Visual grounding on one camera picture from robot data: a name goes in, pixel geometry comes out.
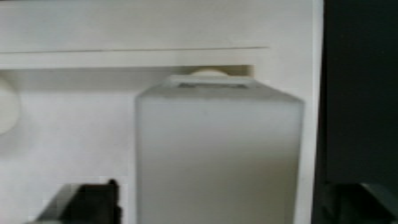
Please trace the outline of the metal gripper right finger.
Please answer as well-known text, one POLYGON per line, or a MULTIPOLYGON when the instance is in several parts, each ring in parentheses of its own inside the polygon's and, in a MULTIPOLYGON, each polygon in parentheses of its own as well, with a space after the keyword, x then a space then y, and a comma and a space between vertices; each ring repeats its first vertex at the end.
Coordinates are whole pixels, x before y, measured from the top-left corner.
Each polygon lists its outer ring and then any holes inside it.
POLYGON ((398 197, 380 184, 328 184, 321 213, 325 224, 398 224, 398 197))

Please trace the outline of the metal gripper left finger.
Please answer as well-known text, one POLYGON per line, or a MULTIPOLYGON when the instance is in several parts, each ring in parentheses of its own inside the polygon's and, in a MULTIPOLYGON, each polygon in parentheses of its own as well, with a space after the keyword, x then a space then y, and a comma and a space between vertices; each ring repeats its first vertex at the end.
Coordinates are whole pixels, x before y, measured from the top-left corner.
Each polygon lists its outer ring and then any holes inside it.
POLYGON ((117 181, 63 185, 33 224, 122 224, 117 181))

